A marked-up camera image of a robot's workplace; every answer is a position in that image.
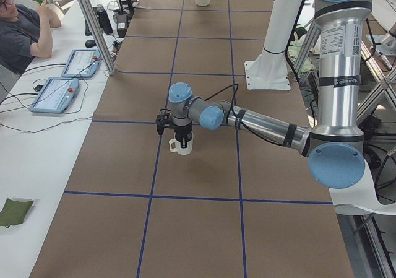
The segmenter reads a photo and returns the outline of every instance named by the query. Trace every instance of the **blue tape line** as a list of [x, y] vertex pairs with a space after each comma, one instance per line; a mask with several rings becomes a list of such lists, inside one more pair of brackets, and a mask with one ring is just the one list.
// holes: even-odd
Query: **blue tape line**
[[[181, 28], [181, 19], [183, 17], [183, 8], [184, 8], [184, 2], [185, 0], [183, 0], [183, 5], [181, 7], [181, 12], [180, 12], [180, 21], [179, 21], [179, 29], [178, 29], [178, 37], [176, 39], [176, 46], [174, 47], [174, 55], [173, 55], [173, 62], [172, 62], [172, 73], [169, 79], [169, 86], [168, 86], [168, 90], [169, 87], [172, 83], [172, 76], [173, 76], [173, 69], [174, 69], [174, 62], [176, 61], [176, 53], [178, 50], [178, 41], [179, 41], [179, 35], [180, 35], [180, 28]], [[168, 106], [168, 96], [166, 96], [166, 102], [165, 102], [165, 108]], [[142, 239], [142, 246], [140, 248], [140, 256], [139, 256], [139, 263], [138, 263], [138, 267], [137, 267], [137, 272], [136, 272], [136, 278], [140, 277], [140, 270], [142, 267], [142, 260], [143, 260], [143, 253], [144, 253], [144, 245], [145, 245], [145, 241], [146, 241], [146, 235], [147, 235], [147, 228], [149, 226], [149, 218], [150, 218], [150, 210], [151, 210], [151, 204], [152, 204], [152, 200], [153, 200], [153, 193], [154, 193], [154, 186], [155, 186], [155, 178], [157, 176], [157, 170], [158, 170], [158, 161], [160, 158], [160, 151], [161, 151], [161, 142], [162, 142], [162, 137], [160, 137], [160, 142], [158, 144], [158, 151], [157, 151], [157, 158], [155, 161], [155, 167], [154, 167], [154, 174], [153, 174], [153, 183], [152, 183], [152, 187], [151, 187], [151, 192], [150, 192], [150, 199], [148, 201], [148, 208], [147, 208], [147, 215], [146, 215], [146, 222], [144, 225], [144, 234], [143, 234], [143, 239]]]
[[128, 120], [92, 120], [97, 123], [132, 123], [132, 124], [156, 124], [155, 122], [149, 121], [128, 121]]
[[156, 199], [187, 199], [187, 200], [196, 200], [196, 201], [239, 202], [239, 199], [207, 198], [207, 197], [199, 197], [199, 196], [162, 196], [162, 195], [153, 195], [153, 198], [156, 198]]
[[65, 190], [63, 193], [76, 194], [83, 196], [121, 196], [127, 198], [158, 198], [158, 199], [185, 199], [190, 201], [223, 201], [223, 202], [263, 202], [268, 204], [312, 204], [312, 205], [332, 205], [332, 202], [327, 201], [289, 201], [284, 199], [233, 199], [233, 198], [210, 198], [205, 196], [165, 196], [161, 194], [129, 194], [129, 193], [99, 193], [90, 191], [73, 191]]
[[279, 199], [244, 199], [244, 202], [267, 202], [273, 204], [314, 204], [314, 205], [332, 205], [332, 202], [322, 202], [322, 201], [287, 201]]
[[[152, 9], [152, 8], [144, 8], [144, 7], [136, 7], [135, 10], [153, 10], [153, 11], [180, 11], [180, 9]], [[269, 10], [260, 11], [260, 10], [215, 10], [215, 9], [182, 9], [182, 11], [193, 11], [193, 12], [252, 12], [252, 13], [265, 13], [265, 12], [272, 12]]]
[[[234, 56], [233, 56], [233, 36], [232, 36], [232, 23], [231, 23], [231, 11], [230, 11], [230, 0], [228, 0], [228, 22], [230, 24], [230, 47], [231, 47], [231, 70], [233, 74], [233, 84], [235, 84], [234, 76]], [[241, 213], [241, 238], [242, 238], [242, 257], [243, 257], [243, 277], [248, 278], [248, 267], [246, 264], [246, 243], [245, 243], [245, 225], [243, 216], [243, 190], [242, 190], [242, 174], [241, 174], [241, 157], [239, 153], [239, 136], [238, 131], [235, 129], [236, 134], [236, 155], [238, 164], [238, 181], [239, 181], [239, 211]]]
[[[148, 35], [126, 35], [128, 38], [177, 38], [177, 37], [156, 37], [156, 36], [148, 36]], [[204, 37], [179, 37], [182, 39], [190, 40], [190, 39], [196, 39], [196, 40], [229, 40], [230, 38], [204, 38]], [[238, 41], [263, 41], [263, 38], [233, 38], [233, 40], [238, 40]]]
[[158, 142], [157, 157], [156, 157], [156, 159], [155, 159], [153, 181], [152, 181], [151, 190], [150, 190], [150, 196], [149, 196], [149, 200], [148, 200], [147, 214], [146, 214], [146, 220], [145, 220], [145, 224], [144, 224], [144, 232], [143, 232], [143, 238], [142, 238], [142, 246], [140, 247], [139, 263], [138, 263], [138, 266], [137, 266], [136, 278], [139, 278], [139, 276], [140, 276], [140, 270], [141, 270], [141, 268], [142, 268], [142, 260], [143, 260], [143, 253], [144, 253], [144, 245], [145, 245], [145, 242], [146, 242], [147, 228], [148, 228], [148, 226], [149, 226], [149, 218], [150, 218], [151, 204], [152, 204], [152, 200], [153, 200], [155, 179], [156, 179], [156, 177], [157, 177], [158, 162], [159, 162], [159, 160], [160, 160], [161, 143], [162, 143], [162, 136], [160, 136], [160, 140], [159, 140], [159, 142]]
[[66, 194], [79, 194], [84, 196], [124, 196], [127, 198], [149, 198], [148, 194], [128, 194], [128, 193], [92, 193], [87, 191], [69, 191], [65, 190]]
[[143, 75], [149, 75], [149, 74], [161, 74], [161, 75], [191, 75], [191, 76], [236, 76], [236, 77], [244, 77], [245, 75], [241, 74], [201, 74], [198, 72], [127, 72], [127, 71], [118, 71], [120, 74], [143, 74]]

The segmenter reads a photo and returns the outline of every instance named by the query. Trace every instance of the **black bottle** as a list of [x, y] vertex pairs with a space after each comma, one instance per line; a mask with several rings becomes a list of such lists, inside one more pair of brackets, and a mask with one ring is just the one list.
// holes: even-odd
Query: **black bottle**
[[107, 12], [101, 4], [97, 5], [97, 15], [99, 17], [99, 26], [103, 28], [105, 34], [109, 35], [113, 33], [113, 28], [111, 27], [109, 16], [107, 16]]

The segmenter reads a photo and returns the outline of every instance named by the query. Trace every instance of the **white desk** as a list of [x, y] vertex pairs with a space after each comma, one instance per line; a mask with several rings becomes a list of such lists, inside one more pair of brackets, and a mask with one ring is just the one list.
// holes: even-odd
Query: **white desk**
[[[103, 3], [106, 6], [108, 1], [92, 0], [92, 4]], [[53, 57], [35, 58], [28, 68], [65, 63], [72, 49], [85, 48], [85, 41], [92, 37], [85, 36], [84, 23], [80, 7], [75, 2], [64, 17], [62, 27], [53, 30]], [[105, 36], [105, 40], [110, 46], [114, 38]], [[32, 84], [35, 80], [60, 77], [62, 69], [63, 66], [46, 67], [27, 72], [11, 93], [34, 93]], [[87, 79], [87, 97], [78, 113], [39, 116], [23, 108], [0, 113], [0, 122], [14, 128], [37, 131], [63, 121], [88, 118], [96, 109], [105, 88], [108, 78], [105, 70], [105, 64], [101, 63], [97, 73]], [[86, 83], [81, 81], [79, 92], [67, 111], [79, 110], [85, 88]], [[34, 96], [21, 96], [20, 99], [24, 105], [29, 105]], [[0, 106], [0, 111], [20, 107], [14, 98], [4, 103], [6, 105]], [[90, 123], [90, 119], [76, 121], [36, 134], [0, 126], [0, 207], [6, 198], [35, 201], [24, 224], [8, 229], [0, 227], [0, 277], [27, 278], [30, 275]]]

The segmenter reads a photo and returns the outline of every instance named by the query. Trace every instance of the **black t-shirt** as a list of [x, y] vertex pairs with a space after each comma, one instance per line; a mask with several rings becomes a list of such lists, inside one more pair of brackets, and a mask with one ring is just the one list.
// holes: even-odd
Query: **black t-shirt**
[[30, 45], [38, 42], [40, 18], [36, 11], [21, 4], [18, 21], [0, 20], [0, 64], [16, 74], [22, 74], [34, 58], [30, 55]]

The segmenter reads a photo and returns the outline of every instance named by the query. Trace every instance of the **cardboard table surface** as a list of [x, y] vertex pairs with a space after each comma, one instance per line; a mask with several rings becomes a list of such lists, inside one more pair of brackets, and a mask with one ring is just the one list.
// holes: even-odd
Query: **cardboard table surface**
[[[140, 0], [31, 278], [353, 277], [329, 191], [306, 158], [228, 126], [169, 152], [171, 84], [308, 126], [298, 84], [247, 90], [272, 0]], [[226, 90], [217, 100], [231, 100]]]

